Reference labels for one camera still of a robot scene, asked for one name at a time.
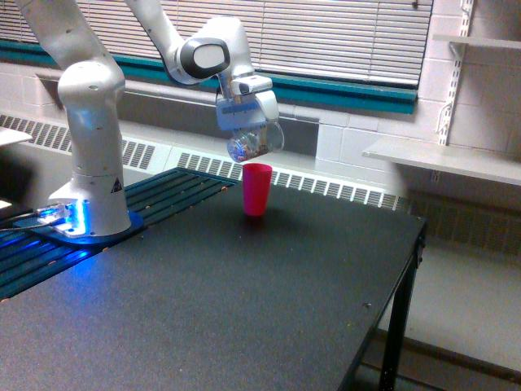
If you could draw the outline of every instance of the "cup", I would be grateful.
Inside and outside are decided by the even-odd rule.
[[[248,216],[259,217],[265,213],[272,171],[271,165],[243,165],[243,206]]]

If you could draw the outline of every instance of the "shelf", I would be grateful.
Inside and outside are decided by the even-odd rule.
[[[31,136],[24,132],[19,132],[18,130],[11,130],[7,128],[2,128],[0,126],[0,147],[4,145],[21,143],[23,141],[30,140]]]
[[[434,34],[434,41],[445,41],[456,44],[480,46],[480,47],[496,47],[501,49],[514,49],[521,51],[521,42],[507,41],[504,39],[491,39],[479,37],[459,37],[456,35]]]
[[[363,156],[521,186],[521,160],[500,153],[382,138],[364,150]]]

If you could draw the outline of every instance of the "window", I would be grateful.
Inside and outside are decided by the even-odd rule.
[[[243,22],[264,72],[418,86],[433,0],[163,0],[183,37],[214,16]],[[112,53],[159,58],[122,0],[77,0]],[[0,2],[0,38],[35,42],[12,0]]]

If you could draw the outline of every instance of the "window sill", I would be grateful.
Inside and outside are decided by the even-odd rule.
[[[0,59],[38,65],[56,65],[54,60],[37,44],[0,40]],[[146,59],[127,55],[114,55],[127,77],[149,81],[169,81],[159,59]],[[383,86],[368,86],[341,81],[327,81],[307,77],[265,74],[274,82],[274,92],[281,102],[321,104],[333,108],[356,108],[380,112],[412,114],[417,91]],[[200,84],[206,89],[218,87],[215,77]]]

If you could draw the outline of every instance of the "warning label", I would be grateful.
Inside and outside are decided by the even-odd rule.
[[[111,193],[117,193],[118,191],[122,191],[123,187],[121,186],[120,179],[116,177],[116,181],[114,182],[114,185],[112,185],[112,191]]]

